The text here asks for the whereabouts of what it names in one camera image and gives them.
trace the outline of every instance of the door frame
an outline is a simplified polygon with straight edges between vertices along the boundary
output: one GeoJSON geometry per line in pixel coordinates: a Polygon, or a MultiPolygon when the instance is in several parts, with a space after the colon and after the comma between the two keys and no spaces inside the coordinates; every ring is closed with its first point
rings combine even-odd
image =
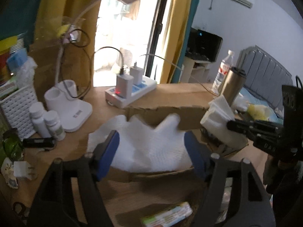
{"type": "MultiPolygon", "coordinates": [[[[167,0],[158,0],[157,1],[155,15],[154,15],[153,23],[151,26],[151,33],[150,33],[149,41],[148,41],[148,45],[147,45],[147,52],[146,52],[147,54],[156,53],[158,39],[159,39],[160,33],[163,28],[162,21],[163,21],[166,3],[167,3],[167,0]]],[[[154,63],[154,56],[147,55],[145,58],[145,63],[144,63],[145,76],[147,76],[147,77],[151,76],[153,63],[154,63]]]]}

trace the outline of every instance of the blue bedsheet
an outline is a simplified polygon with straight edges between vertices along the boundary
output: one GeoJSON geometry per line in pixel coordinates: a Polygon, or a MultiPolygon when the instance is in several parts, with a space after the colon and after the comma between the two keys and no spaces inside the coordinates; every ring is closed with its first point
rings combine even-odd
{"type": "Polygon", "coordinates": [[[268,103],[266,101],[260,100],[256,97],[254,97],[251,93],[248,92],[247,89],[242,88],[240,90],[240,93],[243,95],[243,97],[251,104],[255,104],[255,105],[264,105],[270,108],[270,110],[272,111],[272,114],[269,116],[269,121],[271,122],[275,122],[275,123],[283,123],[283,120],[278,118],[275,111],[268,105],[268,103]]]}

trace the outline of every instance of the white cloth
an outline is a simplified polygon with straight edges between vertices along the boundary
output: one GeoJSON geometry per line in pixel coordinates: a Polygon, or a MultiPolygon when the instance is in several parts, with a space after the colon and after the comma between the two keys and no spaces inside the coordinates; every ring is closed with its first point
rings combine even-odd
{"type": "Polygon", "coordinates": [[[231,105],[233,110],[239,110],[241,112],[246,112],[248,109],[249,103],[243,97],[241,93],[239,93],[231,105]]]}
{"type": "Polygon", "coordinates": [[[229,120],[234,119],[234,113],[223,95],[209,103],[210,107],[201,119],[200,124],[228,147],[242,149],[247,145],[245,135],[230,131],[226,128],[229,120]]]}
{"type": "Polygon", "coordinates": [[[177,114],[170,114],[152,128],[136,116],[127,122],[124,115],[118,115],[89,134],[87,151],[92,152],[110,131],[117,130],[120,144],[111,166],[133,173],[185,170],[191,167],[191,160],[184,146],[185,132],[178,130],[179,121],[177,114]]]}
{"type": "Polygon", "coordinates": [[[19,89],[28,85],[33,85],[36,68],[37,64],[34,59],[28,56],[27,61],[14,72],[19,89]]]}

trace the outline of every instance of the power strip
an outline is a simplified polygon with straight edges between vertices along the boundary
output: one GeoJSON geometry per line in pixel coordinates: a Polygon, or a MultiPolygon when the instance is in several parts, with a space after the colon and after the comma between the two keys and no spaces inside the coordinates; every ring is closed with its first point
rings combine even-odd
{"type": "Polygon", "coordinates": [[[128,99],[122,98],[115,94],[116,87],[111,87],[105,91],[105,99],[115,105],[118,108],[125,108],[130,103],[141,98],[148,92],[154,90],[157,87],[157,82],[149,77],[143,76],[142,83],[132,86],[131,97],[128,99]]]}

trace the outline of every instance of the desk lamp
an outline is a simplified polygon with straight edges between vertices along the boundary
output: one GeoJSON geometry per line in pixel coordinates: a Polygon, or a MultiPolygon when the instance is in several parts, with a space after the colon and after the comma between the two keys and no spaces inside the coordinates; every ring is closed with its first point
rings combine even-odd
{"type": "MultiPolygon", "coordinates": [[[[77,96],[77,90],[74,81],[68,79],[64,80],[64,82],[59,82],[60,64],[64,51],[63,45],[64,43],[69,42],[68,37],[70,35],[70,27],[75,25],[77,21],[99,1],[100,0],[93,0],[83,9],[83,11],[81,11],[81,13],[72,19],[72,23],[62,38],[62,43],[60,45],[56,61],[55,85],[44,95],[48,109],[55,110],[58,113],[61,124],[66,132],[74,132],[78,130],[91,115],[92,106],[88,102],[75,98],[77,96]]],[[[119,1],[125,4],[130,4],[136,0],[119,1]]]]}

